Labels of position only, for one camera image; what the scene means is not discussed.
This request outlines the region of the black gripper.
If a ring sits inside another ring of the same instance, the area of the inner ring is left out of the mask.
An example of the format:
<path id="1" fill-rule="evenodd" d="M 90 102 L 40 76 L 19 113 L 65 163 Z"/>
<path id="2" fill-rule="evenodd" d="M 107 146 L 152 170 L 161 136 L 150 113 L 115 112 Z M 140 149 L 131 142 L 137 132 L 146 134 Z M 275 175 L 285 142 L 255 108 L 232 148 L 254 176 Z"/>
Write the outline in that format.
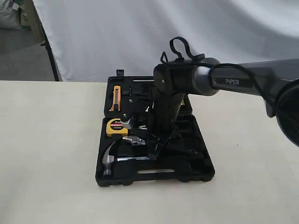
<path id="1" fill-rule="evenodd" d="M 196 155 L 196 137 L 189 133 L 174 133 L 175 122 L 184 98 L 183 93 L 156 91 L 148 118 L 148 157 L 156 161 L 162 146 L 176 154 Z"/>

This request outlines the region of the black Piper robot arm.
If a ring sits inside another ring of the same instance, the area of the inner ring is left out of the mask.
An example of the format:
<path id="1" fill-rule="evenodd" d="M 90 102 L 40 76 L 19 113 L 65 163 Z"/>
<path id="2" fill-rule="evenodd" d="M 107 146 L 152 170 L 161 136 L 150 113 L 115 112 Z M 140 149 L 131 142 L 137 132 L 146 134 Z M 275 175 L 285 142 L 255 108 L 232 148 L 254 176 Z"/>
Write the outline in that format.
<path id="1" fill-rule="evenodd" d="M 276 117 L 283 134 L 299 143 L 299 61 L 286 59 L 257 63 L 220 63 L 214 58 L 176 60 L 153 71 L 157 89 L 149 157 L 158 158 L 174 133 L 181 101 L 186 94 L 213 96 L 231 91 L 261 96 L 268 117 Z"/>

